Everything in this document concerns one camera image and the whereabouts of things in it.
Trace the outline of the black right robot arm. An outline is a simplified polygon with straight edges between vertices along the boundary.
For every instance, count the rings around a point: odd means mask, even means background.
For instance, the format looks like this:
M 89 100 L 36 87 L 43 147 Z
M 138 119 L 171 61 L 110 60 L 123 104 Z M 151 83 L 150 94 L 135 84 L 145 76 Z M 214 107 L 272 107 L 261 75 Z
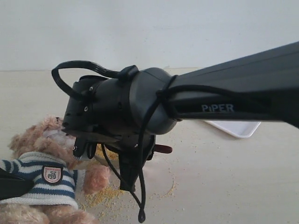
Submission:
M 160 68 L 107 70 L 88 61 L 73 86 L 57 83 L 70 99 L 63 130 L 77 139 L 81 159 L 92 143 L 119 155 L 122 190 L 134 190 L 157 135 L 185 119 L 283 121 L 299 125 L 299 45 L 288 44 L 183 75 Z

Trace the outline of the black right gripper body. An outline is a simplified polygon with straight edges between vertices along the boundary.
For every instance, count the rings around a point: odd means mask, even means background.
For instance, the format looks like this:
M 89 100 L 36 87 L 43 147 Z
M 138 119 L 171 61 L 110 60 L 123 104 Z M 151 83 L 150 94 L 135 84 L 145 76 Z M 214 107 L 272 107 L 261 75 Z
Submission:
M 135 191 L 135 182 L 151 160 L 156 137 L 145 134 L 138 146 L 140 128 L 129 106 L 131 84 L 118 79 L 83 76 L 67 92 L 70 99 L 63 131 L 89 142 L 102 144 L 119 155 L 120 188 Z

